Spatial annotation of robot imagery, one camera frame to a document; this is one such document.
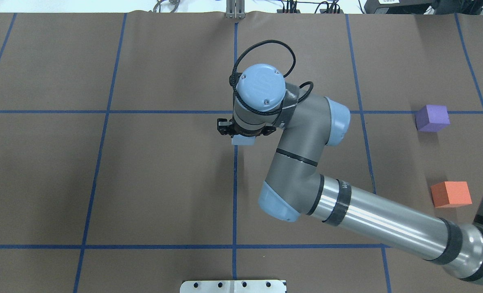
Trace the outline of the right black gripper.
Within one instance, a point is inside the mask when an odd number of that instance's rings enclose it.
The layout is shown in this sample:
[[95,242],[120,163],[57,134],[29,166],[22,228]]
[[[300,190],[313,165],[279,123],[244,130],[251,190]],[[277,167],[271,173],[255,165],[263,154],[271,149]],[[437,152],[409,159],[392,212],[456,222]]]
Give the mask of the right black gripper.
[[234,118],[228,120],[225,118],[218,118],[217,131],[221,135],[229,135],[230,137],[234,137],[235,135],[241,135],[244,137],[257,137],[261,135],[271,135],[276,131],[276,127],[263,124],[256,125],[255,129],[249,129],[239,125]]

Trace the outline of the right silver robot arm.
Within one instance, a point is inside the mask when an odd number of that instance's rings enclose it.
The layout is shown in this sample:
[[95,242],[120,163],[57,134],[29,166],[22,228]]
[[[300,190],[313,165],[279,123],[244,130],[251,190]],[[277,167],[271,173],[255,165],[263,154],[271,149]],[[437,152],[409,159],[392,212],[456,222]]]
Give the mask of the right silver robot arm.
[[455,278],[483,285],[483,198],[471,224],[455,224],[362,190],[317,171],[327,145],[338,145],[350,125],[349,109],[285,81],[268,64],[243,72],[234,65],[231,119],[218,119],[221,135],[233,144],[283,130],[258,199],[260,208],[282,221],[300,215],[374,238],[440,265]]

